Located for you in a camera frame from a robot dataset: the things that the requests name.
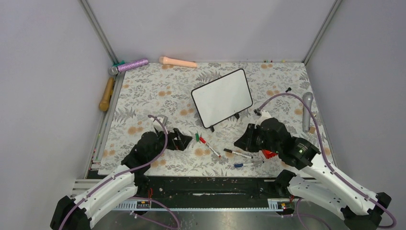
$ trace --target red object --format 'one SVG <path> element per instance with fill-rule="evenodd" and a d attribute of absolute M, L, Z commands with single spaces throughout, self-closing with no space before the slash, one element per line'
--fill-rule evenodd
<path fill-rule="evenodd" d="M 199 137 L 199 140 L 200 140 L 203 144 L 206 144 L 206 141 L 205 141 L 202 137 Z"/>
<path fill-rule="evenodd" d="M 269 158 L 272 158 L 272 157 L 278 155 L 277 153 L 271 152 L 271 151 L 268 151 L 268 150 L 262 150 L 262 153 L 264 154 L 266 159 L 269 159 Z"/>

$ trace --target table surface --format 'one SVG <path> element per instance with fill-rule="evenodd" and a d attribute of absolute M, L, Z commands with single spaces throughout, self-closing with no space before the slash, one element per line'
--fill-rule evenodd
<path fill-rule="evenodd" d="M 255 123 L 258 108 L 269 97 L 284 92 L 302 95 L 311 92 L 311 85 L 303 63 L 199 63 L 198 68 L 150 63 L 125 73 L 123 85 L 115 108 L 113 121 L 107 137 L 99 174 L 110 174 L 130 152 L 141 135 L 153 131 L 152 121 L 147 117 L 166 115 L 167 128 L 178 128 L 183 134 L 193 137 L 185 151 L 166 150 L 145 175 L 158 176 L 241 176 L 276 177 L 283 169 L 296 172 L 278 157 L 265 159 L 262 153 L 250 153 L 254 160 L 265 159 L 264 164 L 234 168 L 234 163 L 249 162 L 249 159 L 225 153 L 224 148 L 238 150 L 234 142 L 245 132 L 248 123 Z M 191 91 L 234 70 L 243 68 L 252 94 L 253 105 L 235 117 L 214 126 L 215 132 L 202 126 L 194 106 Z M 311 123 L 310 132 L 302 131 L 303 106 L 292 97 L 281 96 L 272 100 L 264 109 L 286 125 L 297 137 L 309 140 L 320 148 Z M 312 112 L 321 130 L 323 146 L 330 162 L 333 162 L 330 147 L 321 122 L 316 102 Z M 216 157 L 194 136 L 199 132 L 221 155 Z"/>

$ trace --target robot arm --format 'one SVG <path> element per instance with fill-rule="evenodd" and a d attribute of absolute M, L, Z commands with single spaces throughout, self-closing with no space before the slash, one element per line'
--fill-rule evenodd
<path fill-rule="evenodd" d="M 157 119 L 162 124 L 167 120 L 165 116 L 158 116 Z M 135 195 L 145 196 L 149 188 L 149 180 L 144 173 L 150 166 L 139 167 L 157 158 L 165 147 L 170 150 L 184 150 L 192 139 L 192 137 L 184 136 L 176 128 L 173 129 L 174 132 L 163 130 L 163 125 L 157 125 L 156 121 L 154 121 L 154 128 L 155 132 L 144 133 L 130 153 L 121 161 L 121 165 L 93 188 L 72 199 L 68 196 L 60 199 L 50 227 L 53 230 L 60 229 L 63 220 L 71 211 L 62 228 L 64 230 L 90 230 L 102 217 L 124 200 Z M 166 146 L 164 131 L 168 133 Z"/>
<path fill-rule="evenodd" d="M 333 164 L 324 161 L 313 144 L 303 138 L 291 136 L 284 124 L 261 110 L 256 124 L 249 124 L 244 135 L 234 145 L 245 151 L 268 150 L 278 155 L 286 164 L 314 178 L 324 187 L 307 183 L 299 175 L 284 170 L 275 182 L 282 195 L 306 198 L 344 220 L 351 230 L 374 230 L 382 220 L 383 210 L 354 191 L 335 175 L 343 177 L 352 186 L 387 208 L 391 201 L 385 193 L 375 193 L 348 177 Z"/>

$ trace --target red marker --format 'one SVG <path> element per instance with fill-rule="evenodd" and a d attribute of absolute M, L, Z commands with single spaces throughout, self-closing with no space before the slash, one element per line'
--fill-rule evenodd
<path fill-rule="evenodd" d="M 218 154 L 218 153 L 209 145 L 209 143 L 207 143 L 202 137 L 200 137 L 199 140 L 200 140 L 203 144 L 205 144 L 207 147 L 209 147 L 209 149 L 210 149 L 212 152 L 214 152 L 214 153 L 217 155 L 217 157 L 221 157 L 220 154 Z"/>

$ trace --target purple glitter tube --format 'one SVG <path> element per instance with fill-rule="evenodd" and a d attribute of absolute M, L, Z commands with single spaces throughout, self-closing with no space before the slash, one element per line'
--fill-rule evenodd
<path fill-rule="evenodd" d="M 119 66 L 112 66 L 112 67 L 109 68 L 109 73 L 111 75 L 116 75 L 119 72 L 124 72 L 124 71 L 130 70 L 130 69 L 135 69 L 135 68 L 144 66 L 146 64 L 148 64 L 148 60 L 146 58 L 143 58 L 143 59 L 140 59 L 140 60 L 137 60 L 137 61 L 122 64 L 122 65 L 119 65 Z"/>

